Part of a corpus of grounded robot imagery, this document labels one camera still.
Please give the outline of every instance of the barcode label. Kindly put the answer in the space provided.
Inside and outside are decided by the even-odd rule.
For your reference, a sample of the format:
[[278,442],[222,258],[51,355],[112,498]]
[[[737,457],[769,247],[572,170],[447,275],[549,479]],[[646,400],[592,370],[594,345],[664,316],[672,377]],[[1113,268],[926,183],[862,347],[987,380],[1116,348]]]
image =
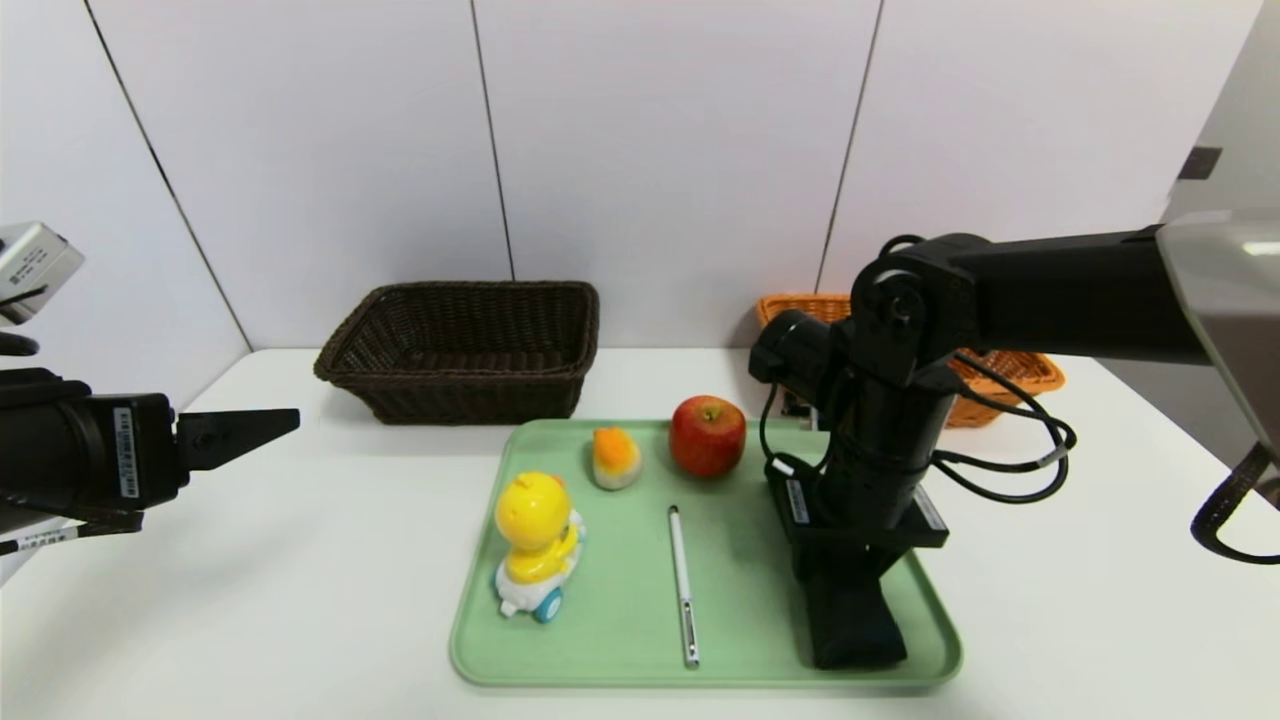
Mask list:
[[809,506],[804,503],[804,489],[800,488],[800,480],[787,478],[787,497],[791,498],[791,519],[796,521],[796,525],[808,525]]
[[133,410],[116,407],[115,466],[120,473],[120,497],[138,497],[138,464],[133,451]]

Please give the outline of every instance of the pen clip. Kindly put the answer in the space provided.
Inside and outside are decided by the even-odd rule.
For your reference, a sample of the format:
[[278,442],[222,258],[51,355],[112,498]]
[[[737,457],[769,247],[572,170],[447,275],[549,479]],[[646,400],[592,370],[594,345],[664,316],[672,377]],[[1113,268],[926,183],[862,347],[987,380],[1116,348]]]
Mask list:
[[698,635],[694,633],[694,605],[687,600],[680,602],[680,620],[685,630],[685,662],[698,665]]

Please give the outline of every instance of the robotic arm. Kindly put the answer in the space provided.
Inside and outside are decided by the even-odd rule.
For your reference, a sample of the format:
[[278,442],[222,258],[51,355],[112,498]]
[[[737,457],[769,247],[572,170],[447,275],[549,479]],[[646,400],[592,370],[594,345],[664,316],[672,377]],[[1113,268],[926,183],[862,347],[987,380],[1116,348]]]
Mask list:
[[[1046,457],[1010,466],[936,450],[955,396],[966,392],[947,365],[960,348],[1216,364],[1260,445],[1206,503],[1193,534],[1228,557],[1280,562],[1216,538],[1280,437],[1271,389],[1280,357],[1277,238],[1280,215],[1252,213],[1001,245],[972,234],[905,236],[858,275],[849,318],[828,325],[792,310],[769,323],[751,348],[751,375],[786,387],[833,423],[817,466],[767,450],[815,664],[905,657],[878,578],[909,548],[946,542],[918,487],[931,465],[1006,502],[1042,500],[1065,480],[1074,433],[1025,396],[1032,410],[1009,410],[1046,423],[1057,443]],[[977,488],[945,460],[1004,471],[1056,462],[1059,473],[1041,493],[1009,497]]]
[[[32,318],[82,263],[40,223],[0,228],[0,320]],[[0,333],[0,355],[37,350]],[[212,470],[297,427],[297,410],[175,415],[164,395],[97,396],[42,368],[0,370],[0,533],[50,516],[82,521],[0,542],[0,555],[138,532],[143,511],[177,497],[192,470]]]

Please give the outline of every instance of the white wall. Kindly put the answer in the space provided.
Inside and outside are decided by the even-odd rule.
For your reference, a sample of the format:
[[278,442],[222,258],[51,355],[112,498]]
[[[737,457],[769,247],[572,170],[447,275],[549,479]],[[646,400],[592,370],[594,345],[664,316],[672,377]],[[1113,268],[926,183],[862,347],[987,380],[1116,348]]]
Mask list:
[[[178,407],[247,352],[78,0],[0,4],[0,224],[44,220],[87,256],[20,332],[96,392]],[[0,565],[0,583],[19,556]]]
[[93,8],[255,347],[380,284],[511,278],[466,0]]
[[517,279],[605,346],[745,345],[812,292],[876,0],[476,0]]
[[820,288],[901,233],[1157,222],[1260,3],[887,0]]

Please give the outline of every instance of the orange wicker basket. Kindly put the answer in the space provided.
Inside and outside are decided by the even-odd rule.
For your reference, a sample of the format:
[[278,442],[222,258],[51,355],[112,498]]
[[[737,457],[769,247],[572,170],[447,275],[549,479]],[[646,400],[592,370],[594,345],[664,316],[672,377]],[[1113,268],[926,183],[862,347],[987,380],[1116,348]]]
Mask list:
[[[760,327],[764,327],[778,313],[792,307],[804,310],[824,323],[833,323],[849,315],[849,296],[812,293],[767,295],[756,302],[755,316],[759,318]],[[969,356],[1005,375],[1032,396],[1055,391],[1066,384],[1066,375],[1062,374],[1062,370],[1059,370],[1057,365],[1039,352],[997,350],[987,354],[984,357],[975,352],[969,352]],[[982,375],[973,368],[952,361],[951,369],[975,392],[1006,405],[1019,404],[1016,396],[1006,392],[995,380]],[[1000,414],[1000,410],[993,410],[986,405],[978,405],[972,400],[960,397],[956,400],[955,407],[951,409],[951,416],[947,418],[947,427],[980,428],[998,418]]]

